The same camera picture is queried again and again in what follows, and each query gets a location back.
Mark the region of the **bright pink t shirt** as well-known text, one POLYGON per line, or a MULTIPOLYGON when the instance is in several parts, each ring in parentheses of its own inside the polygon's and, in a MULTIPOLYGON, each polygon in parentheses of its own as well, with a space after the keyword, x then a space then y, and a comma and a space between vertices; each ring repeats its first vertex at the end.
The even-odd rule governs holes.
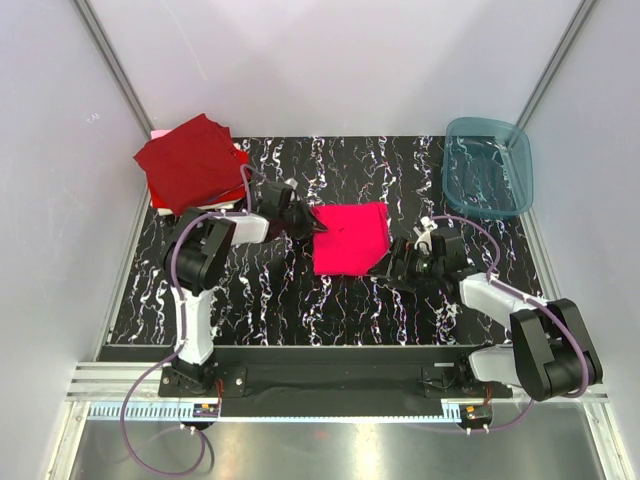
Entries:
POLYGON ((327 227, 313 237, 315 275, 364 276, 389 251, 385 203, 323 205, 312 213, 327 227))

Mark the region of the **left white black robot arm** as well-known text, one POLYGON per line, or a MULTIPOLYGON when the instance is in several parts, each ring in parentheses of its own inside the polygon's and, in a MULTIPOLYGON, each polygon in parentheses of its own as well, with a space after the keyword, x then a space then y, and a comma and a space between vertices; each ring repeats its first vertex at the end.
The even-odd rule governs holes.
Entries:
POLYGON ((268 183, 258 199, 246 195, 244 211, 189 207, 181 214, 162 254, 162 265, 176 308, 177 342, 171 367, 196 396, 215 386, 211 301, 232 247, 263 244, 285 234, 307 240, 325 226, 300 199, 296 182, 268 183))

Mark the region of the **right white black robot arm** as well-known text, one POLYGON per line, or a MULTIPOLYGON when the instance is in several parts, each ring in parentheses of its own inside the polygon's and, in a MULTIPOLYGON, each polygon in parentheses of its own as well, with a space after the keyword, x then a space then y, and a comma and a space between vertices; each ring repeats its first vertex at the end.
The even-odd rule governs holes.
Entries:
POLYGON ((573 301, 531 296, 472 267, 462 236, 452 228, 430 224, 416 232, 414 242, 395 239, 369 275, 397 290, 436 284, 511 334, 508 345, 479 347, 466 356, 453 374, 460 393, 476 396, 495 382, 541 402, 580 396, 601 383, 601 362, 573 301))

